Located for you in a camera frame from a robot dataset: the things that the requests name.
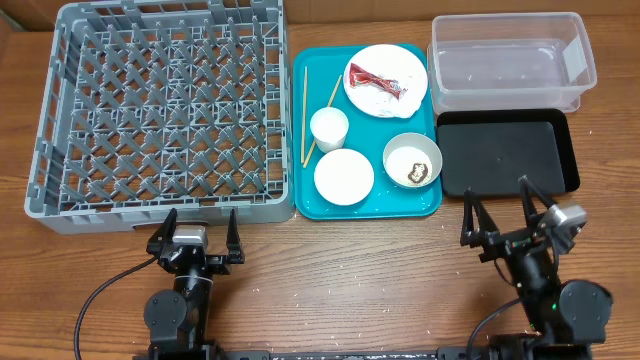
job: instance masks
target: paper cup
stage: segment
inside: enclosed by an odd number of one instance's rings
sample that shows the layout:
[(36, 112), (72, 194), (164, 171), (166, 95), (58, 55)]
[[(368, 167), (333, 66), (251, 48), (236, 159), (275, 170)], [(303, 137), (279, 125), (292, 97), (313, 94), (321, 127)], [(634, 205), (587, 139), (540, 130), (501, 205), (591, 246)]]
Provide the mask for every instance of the paper cup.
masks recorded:
[(328, 153), (344, 145), (349, 131), (349, 120), (339, 109), (326, 107), (313, 114), (310, 127), (318, 149)]

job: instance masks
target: food wrapper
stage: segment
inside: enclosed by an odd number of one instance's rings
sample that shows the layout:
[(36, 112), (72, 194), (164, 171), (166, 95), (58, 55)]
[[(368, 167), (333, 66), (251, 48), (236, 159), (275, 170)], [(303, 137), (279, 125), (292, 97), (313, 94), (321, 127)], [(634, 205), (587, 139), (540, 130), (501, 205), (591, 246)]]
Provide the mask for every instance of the food wrapper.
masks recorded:
[(398, 100), (400, 100), (400, 96), (407, 91), (407, 89), (403, 89), (400, 86), (400, 83), (397, 80), (382, 79), (370, 72), (367, 72), (354, 63), (351, 63), (351, 68), (349, 68), (349, 84), (351, 87), (364, 84), (374, 84), (383, 91), (393, 95)]

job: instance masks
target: wooden chopstick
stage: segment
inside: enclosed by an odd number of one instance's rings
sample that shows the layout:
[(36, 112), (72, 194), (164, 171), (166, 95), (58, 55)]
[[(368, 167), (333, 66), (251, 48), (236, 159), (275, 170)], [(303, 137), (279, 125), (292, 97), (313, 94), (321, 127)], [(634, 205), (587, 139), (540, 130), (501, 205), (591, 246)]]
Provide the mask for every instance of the wooden chopstick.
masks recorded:
[(302, 98), (302, 150), (300, 163), (304, 164), (304, 140), (307, 132), (307, 67), (304, 67), (304, 98)]
[[(331, 104), (333, 104), (333, 99), (336, 97), (336, 93), (338, 92), (338, 87), (340, 86), (340, 80), (342, 80), (342, 75), (340, 75), (338, 77), (338, 82), (336, 82), (336, 86), (333, 88), (333, 93), (331, 94), (331, 98), (329, 99), (329, 105), (327, 105), (327, 107), (331, 107)], [(307, 160), (304, 161), (304, 165), (302, 166), (303, 168), (307, 168), (307, 165), (309, 165), (309, 159), (311, 159), (311, 154), (313, 154), (313, 149), (316, 148), (316, 140), (313, 139), (313, 143), (311, 144), (311, 149), (309, 149), (309, 154), (307, 154)]]

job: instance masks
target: black tray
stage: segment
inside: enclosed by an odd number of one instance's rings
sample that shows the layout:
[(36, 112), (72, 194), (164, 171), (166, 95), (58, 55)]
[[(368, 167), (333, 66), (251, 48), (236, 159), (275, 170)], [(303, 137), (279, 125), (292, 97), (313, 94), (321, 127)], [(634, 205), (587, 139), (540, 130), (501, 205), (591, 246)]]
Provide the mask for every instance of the black tray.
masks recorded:
[(549, 194), (572, 192), (580, 175), (567, 117), (560, 110), (500, 110), (443, 113), (436, 128), (447, 196), (519, 193), (527, 175)]

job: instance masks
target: small white bowl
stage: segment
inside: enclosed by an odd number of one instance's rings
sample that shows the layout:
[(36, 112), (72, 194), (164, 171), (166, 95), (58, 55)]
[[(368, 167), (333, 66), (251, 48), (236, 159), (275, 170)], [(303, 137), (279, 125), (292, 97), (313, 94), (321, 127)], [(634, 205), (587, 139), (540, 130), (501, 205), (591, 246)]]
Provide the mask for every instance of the small white bowl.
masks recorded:
[(344, 145), (349, 131), (349, 119), (339, 109), (326, 107), (313, 114), (309, 127), (318, 149), (328, 153)]
[(318, 161), (313, 181), (325, 200), (349, 206), (362, 201), (371, 192), (373, 167), (359, 152), (338, 149)]
[[(384, 170), (397, 185), (415, 189), (431, 184), (442, 170), (442, 154), (438, 145), (418, 133), (400, 134), (387, 143), (382, 154)], [(409, 179), (414, 163), (426, 163), (425, 180), (414, 183)]]

